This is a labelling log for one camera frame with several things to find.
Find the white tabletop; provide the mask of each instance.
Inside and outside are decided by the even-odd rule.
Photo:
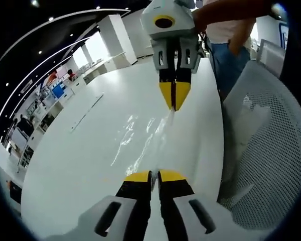
[[[191,91],[174,116],[158,81],[152,61],[100,75],[57,116],[24,180],[22,218],[35,234],[45,238],[70,231],[80,214],[104,196],[115,195],[125,176],[135,171],[177,170],[195,192],[217,199],[224,140],[209,60],[201,60]],[[74,120],[84,115],[71,131]],[[165,235],[164,227],[158,231],[160,214],[153,214],[159,202],[152,199],[151,205],[145,240]]]

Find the hand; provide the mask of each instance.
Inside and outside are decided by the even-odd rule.
[[[228,45],[229,51],[234,55],[234,56],[238,56],[238,54],[240,53],[240,49],[241,46],[238,46],[237,44],[235,44],[234,42],[230,41],[229,45]]]
[[[206,30],[206,24],[203,18],[201,17],[200,9],[196,9],[192,12],[193,20],[195,24],[195,30],[197,33],[203,33]]]

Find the ceiling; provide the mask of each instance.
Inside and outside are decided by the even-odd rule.
[[[127,14],[125,8],[134,12],[145,8],[149,3],[149,0],[81,0],[71,3],[68,0],[37,1],[38,7],[33,6],[31,0],[0,1],[0,13],[2,15],[4,13],[4,17],[0,18],[0,112],[11,96],[0,116],[0,136],[4,136],[6,133],[4,130],[7,130],[12,123],[9,116],[23,97],[23,94],[19,96],[22,88],[30,80],[33,83],[37,82],[48,70],[62,61],[63,57],[70,56],[72,52],[65,56],[68,50],[65,49],[40,65],[27,77],[34,68],[64,47],[92,36],[98,28],[89,29],[89,27],[98,23],[106,15]],[[100,9],[120,9],[121,11],[96,11],[97,6],[100,6]],[[77,14],[60,18],[72,13]],[[41,27],[18,41],[38,26]],[[73,51],[83,44],[84,41],[76,44]],[[24,82],[15,91],[23,79]]]

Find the white mesh chair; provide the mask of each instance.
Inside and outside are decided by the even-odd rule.
[[[301,108],[262,64],[250,61],[224,101],[219,202],[247,229],[270,231],[301,188]]]

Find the white shirt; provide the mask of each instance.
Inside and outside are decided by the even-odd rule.
[[[204,3],[210,4],[218,0],[206,0]],[[206,28],[206,35],[212,44],[225,44],[233,37],[235,29],[240,21],[225,21],[220,23],[209,24]],[[249,37],[244,46],[247,49],[251,48],[251,38]]]

